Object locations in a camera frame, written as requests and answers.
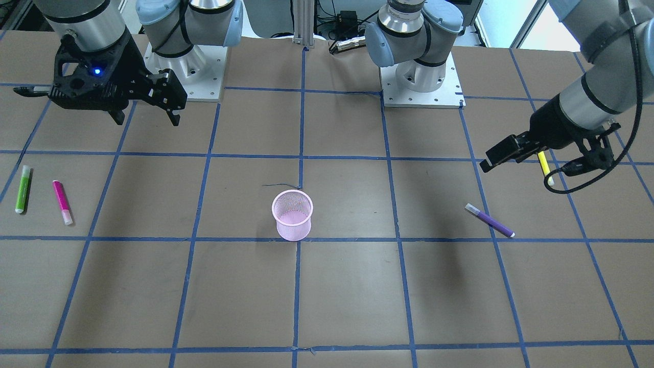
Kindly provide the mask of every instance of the white mounting plate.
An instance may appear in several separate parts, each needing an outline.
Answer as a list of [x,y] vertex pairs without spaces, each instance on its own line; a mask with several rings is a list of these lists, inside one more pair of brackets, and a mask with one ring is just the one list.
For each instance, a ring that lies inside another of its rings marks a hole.
[[384,90],[384,106],[387,107],[429,107],[435,109],[458,109],[466,105],[463,90],[458,80],[452,53],[447,57],[447,74],[441,88],[433,92],[416,92],[401,87],[395,77],[398,64],[379,68],[381,86]]
[[[209,66],[200,73],[193,74],[188,78],[179,78],[188,94],[187,101],[220,102],[222,96],[222,85],[227,65],[227,47],[199,45],[204,52]],[[148,44],[145,51],[145,66],[157,73],[156,67],[148,63],[152,56],[152,45]]]

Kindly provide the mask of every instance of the marker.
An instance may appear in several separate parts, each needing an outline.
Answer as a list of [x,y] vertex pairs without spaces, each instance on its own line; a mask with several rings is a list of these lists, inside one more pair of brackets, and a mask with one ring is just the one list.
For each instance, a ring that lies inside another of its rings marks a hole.
[[495,220],[491,216],[488,216],[487,214],[483,213],[479,209],[477,209],[475,206],[471,205],[470,203],[466,204],[466,210],[468,210],[470,213],[475,215],[478,219],[484,221],[485,223],[489,224],[490,227],[494,228],[495,230],[499,231],[502,233],[502,235],[506,236],[507,238],[513,238],[515,236],[515,232],[508,227],[502,225],[499,223],[499,221]]
[[16,198],[16,213],[23,213],[25,211],[30,171],[31,168],[29,166],[23,165],[23,174],[20,176],[20,186],[18,187],[18,198]]
[[[543,175],[547,176],[549,174],[549,165],[547,164],[547,159],[545,158],[545,153],[543,151],[540,151],[538,153],[538,160],[540,161],[540,168],[543,169]],[[547,184],[550,187],[553,187],[554,178],[550,176],[549,179],[547,180]]]
[[71,207],[68,206],[68,201],[66,200],[66,195],[63,193],[63,185],[58,180],[52,181],[52,187],[54,188],[54,194],[57,196],[57,201],[59,202],[59,208],[61,208],[61,216],[63,216],[63,223],[70,225],[73,223],[73,218],[71,217]]

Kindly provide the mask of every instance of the pink marker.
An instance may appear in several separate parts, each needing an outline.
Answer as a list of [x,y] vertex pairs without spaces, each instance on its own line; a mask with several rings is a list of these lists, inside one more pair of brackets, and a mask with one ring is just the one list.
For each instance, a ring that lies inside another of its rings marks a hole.
[[73,218],[71,217],[71,207],[68,205],[66,200],[66,195],[63,193],[63,185],[58,180],[52,181],[52,187],[54,188],[54,194],[57,196],[57,201],[59,202],[59,208],[61,208],[61,215],[63,216],[63,223],[70,225],[73,223]]

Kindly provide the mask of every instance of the mesh pen holder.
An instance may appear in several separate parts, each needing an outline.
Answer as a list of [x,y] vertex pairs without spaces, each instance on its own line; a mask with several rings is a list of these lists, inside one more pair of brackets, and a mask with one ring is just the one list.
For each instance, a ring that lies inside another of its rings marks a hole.
[[306,193],[295,189],[281,192],[275,197],[272,209],[282,238],[297,242],[311,231],[313,202]]

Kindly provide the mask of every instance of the green marker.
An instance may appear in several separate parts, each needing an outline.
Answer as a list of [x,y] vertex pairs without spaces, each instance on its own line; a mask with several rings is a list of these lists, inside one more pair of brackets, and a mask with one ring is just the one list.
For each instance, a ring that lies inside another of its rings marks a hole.
[[16,213],[25,211],[25,199],[27,199],[27,186],[29,185],[29,172],[31,168],[23,165],[23,174],[20,176],[20,186],[18,187],[18,198],[16,199]]

